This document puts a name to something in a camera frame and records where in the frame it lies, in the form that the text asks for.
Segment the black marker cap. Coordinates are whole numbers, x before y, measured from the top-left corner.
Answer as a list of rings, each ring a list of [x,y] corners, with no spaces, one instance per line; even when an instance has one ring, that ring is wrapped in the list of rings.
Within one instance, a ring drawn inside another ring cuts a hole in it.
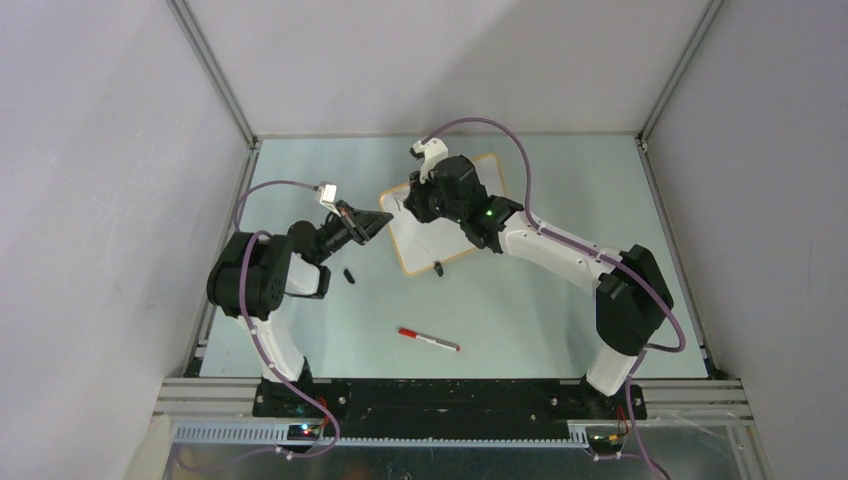
[[[344,277],[345,277],[345,279],[347,280],[348,283],[350,283],[350,284],[356,283],[356,280],[355,280],[352,272],[349,269],[345,268],[343,270],[343,274],[344,274]]]

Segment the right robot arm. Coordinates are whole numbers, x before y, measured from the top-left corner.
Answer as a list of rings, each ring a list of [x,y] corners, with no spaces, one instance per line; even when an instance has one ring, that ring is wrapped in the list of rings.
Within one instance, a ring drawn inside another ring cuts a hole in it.
[[[417,223],[445,222],[471,246],[528,261],[593,296],[602,346],[584,376],[581,402],[596,418],[616,411],[620,389],[674,306],[653,253],[638,244],[602,249],[542,224],[521,203],[490,193],[465,156],[411,173],[408,187],[403,206]]]

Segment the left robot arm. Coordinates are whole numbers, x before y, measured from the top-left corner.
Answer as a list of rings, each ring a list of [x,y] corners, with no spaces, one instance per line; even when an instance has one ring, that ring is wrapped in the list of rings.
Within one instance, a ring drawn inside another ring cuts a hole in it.
[[[287,297],[323,299],[332,276],[325,262],[349,243],[367,244],[393,219],[391,213],[339,200],[319,226],[301,220],[284,234],[232,234],[212,267],[208,301],[241,322],[262,363],[262,377],[282,384],[277,402],[290,415],[311,412],[316,390],[301,380],[307,359],[274,313]]]

